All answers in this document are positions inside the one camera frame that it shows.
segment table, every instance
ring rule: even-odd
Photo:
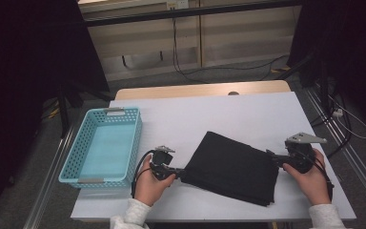
[[[226,96],[229,92],[238,92],[241,95]],[[250,144],[256,149],[268,147],[278,154],[287,154],[284,149],[286,137],[301,131],[314,134],[295,94],[290,92],[284,81],[126,89],[117,94],[111,107],[132,104],[141,109],[143,119],[138,158],[154,147],[154,142],[162,142],[177,151],[171,163],[172,167],[184,167],[202,136],[210,129]],[[185,118],[193,117],[199,120],[191,125]],[[164,125],[156,124],[159,120]],[[252,130],[249,129],[244,134],[243,127],[249,125]],[[319,144],[313,144],[313,147],[323,151]],[[340,216],[343,219],[355,219],[356,215],[332,166],[327,159],[325,163],[328,176],[335,185],[334,204],[338,207]],[[109,220],[112,215],[124,214],[129,197],[130,189],[82,189],[71,217],[84,221]],[[147,220],[211,222],[309,218],[308,200],[302,195],[294,179],[282,170],[277,178],[274,200],[274,204],[261,207],[200,190],[177,180],[154,205]]]

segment basket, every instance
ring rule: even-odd
[[[59,181],[75,188],[130,186],[141,128],[138,108],[89,110]]]

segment black cloth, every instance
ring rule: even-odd
[[[185,168],[181,181],[261,206],[274,202],[278,168],[249,145],[207,132]]]

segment white knit sleeve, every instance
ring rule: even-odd
[[[314,228],[345,228],[333,204],[318,204],[309,209]]]
[[[129,208],[127,209],[126,216],[115,216],[110,219],[111,229],[149,229],[145,224],[145,219],[148,213],[151,211],[151,207],[134,199],[129,199]]]

